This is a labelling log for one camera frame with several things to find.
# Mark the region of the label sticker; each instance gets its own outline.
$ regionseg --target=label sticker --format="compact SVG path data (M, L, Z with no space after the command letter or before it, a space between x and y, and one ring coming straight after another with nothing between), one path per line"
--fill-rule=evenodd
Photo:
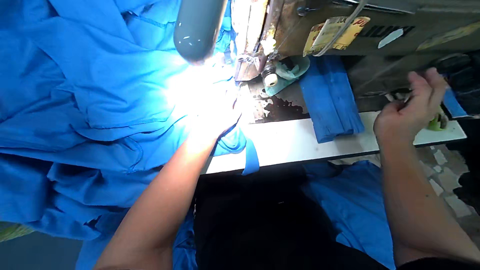
M479 28L480 28L480 22L476 22L476 23L469 24L467 26L459 27L452 31L448 31L444 34L433 36L425 40L422 44L420 44L417 50L430 48L430 47L448 42L450 40L468 36Z
M303 48L303 56L323 49L333 39L347 18L346 16L332 17L324 23L312 27ZM332 48L346 49L369 21L369 17L355 18L342 36L333 44Z

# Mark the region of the floor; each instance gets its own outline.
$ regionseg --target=floor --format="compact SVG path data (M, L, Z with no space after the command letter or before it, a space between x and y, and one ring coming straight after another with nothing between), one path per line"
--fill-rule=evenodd
M460 187L459 177L468 172L462 156L457 151L450 151L445 145L422 147L417 149L421 166L437 195L443 199L445 206L467 232L473 242L480 248L480 216L475 209L466 205L454 194ZM335 164L352 164L359 160L369 160L381 167L380 155L333 160Z

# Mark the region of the fingers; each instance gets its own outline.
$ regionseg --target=fingers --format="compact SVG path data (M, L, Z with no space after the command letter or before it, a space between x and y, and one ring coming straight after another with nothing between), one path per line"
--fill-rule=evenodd
M410 81L412 88L412 99L408 102L408 106L428 106L432 87L430 87L425 78L412 71L408 73L408 81Z
M431 108L437 108L444 99L445 91L447 89L447 82L444 78L438 74L436 68L430 68L425 73L427 82L433 88L432 95L430 97Z
M399 100L392 101L385 105L382 110L382 114L398 113L398 111L401 110L404 106L405 104Z

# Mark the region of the industrial sewing machine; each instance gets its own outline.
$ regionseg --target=industrial sewing machine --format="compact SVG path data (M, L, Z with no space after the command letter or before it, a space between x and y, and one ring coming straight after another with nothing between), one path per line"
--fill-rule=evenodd
M182 2L175 45L185 59L201 64L211 56L226 2ZM345 18L346 27L335 28L331 42L312 54L349 56L343 61L356 97L406 87L406 72L452 53L480 49L477 0L232 0L231 9L238 33L237 81L275 74L277 61L304 53L312 27L339 16ZM336 47L357 17L369 21L351 43ZM379 48L399 29L402 33L396 39ZM192 42L184 42L185 37Z

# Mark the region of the sewing machine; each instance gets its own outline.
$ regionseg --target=sewing machine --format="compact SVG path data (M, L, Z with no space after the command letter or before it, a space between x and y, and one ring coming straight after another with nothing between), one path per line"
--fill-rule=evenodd
M175 45L185 59L201 64L211 56L225 6L226 0L182 2ZM479 12L480 2L475 0L232 0L232 25L238 33L234 77L239 82L248 81L258 102L253 123L260 124L247 125L244 130L256 143L260 165L331 160L378 151L372 125L376 111L388 102L382 99L383 95L408 87L408 71L424 69L431 61L451 53L480 48L480 30L477 31L480 25L476 24ZM310 54L342 55L366 131L320 147L314 139L298 85L292 84L271 98L263 92L265 85L275 83L266 80L275 74L275 63L288 56L302 55L312 27L337 16L368 17L369 22L347 46L332 49L334 37L330 44ZM402 29L400 35L379 46L399 29ZM263 111L262 102L267 103L270 114ZM416 144L441 144L465 138L455 121L450 122L448 130L420 133ZM288 149L276 147L285 141L292 142ZM235 170L243 164L242 154L215 157L207 172Z

